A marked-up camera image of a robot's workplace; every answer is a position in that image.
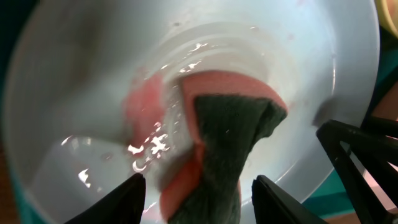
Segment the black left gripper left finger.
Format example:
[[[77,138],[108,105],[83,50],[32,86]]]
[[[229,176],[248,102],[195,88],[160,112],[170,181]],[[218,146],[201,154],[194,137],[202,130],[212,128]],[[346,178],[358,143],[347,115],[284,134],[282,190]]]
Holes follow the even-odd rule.
[[[146,180],[142,174],[134,174],[65,224],[140,224],[145,197]]]

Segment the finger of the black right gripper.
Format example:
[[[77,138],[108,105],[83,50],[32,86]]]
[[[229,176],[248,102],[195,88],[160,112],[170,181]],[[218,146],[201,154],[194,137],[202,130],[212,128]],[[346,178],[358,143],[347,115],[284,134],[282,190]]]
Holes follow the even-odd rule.
[[[397,180],[397,144],[389,143],[363,129],[329,120],[316,132],[329,160],[338,173],[361,223],[397,223],[397,215],[384,208],[360,171],[341,146],[347,143],[360,163],[380,181]],[[397,203],[397,183],[382,184]]]
[[[370,116],[363,121],[361,128],[371,133],[397,139],[398,123],[391,119]]]

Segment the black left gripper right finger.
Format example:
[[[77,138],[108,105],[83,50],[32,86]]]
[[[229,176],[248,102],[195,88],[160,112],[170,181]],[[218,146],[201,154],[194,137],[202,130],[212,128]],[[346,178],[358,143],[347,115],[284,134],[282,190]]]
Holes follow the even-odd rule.
[[[327,224],[264,175],[252,182],[257,224]]]

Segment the yellow plate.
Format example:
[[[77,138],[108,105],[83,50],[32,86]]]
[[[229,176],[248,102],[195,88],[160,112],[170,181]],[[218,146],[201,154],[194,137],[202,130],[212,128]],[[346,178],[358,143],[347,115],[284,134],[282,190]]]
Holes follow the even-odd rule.
[[[374,0],[374,3],[376,5],[379,25],[394,37],[397,37],[397,0]]]

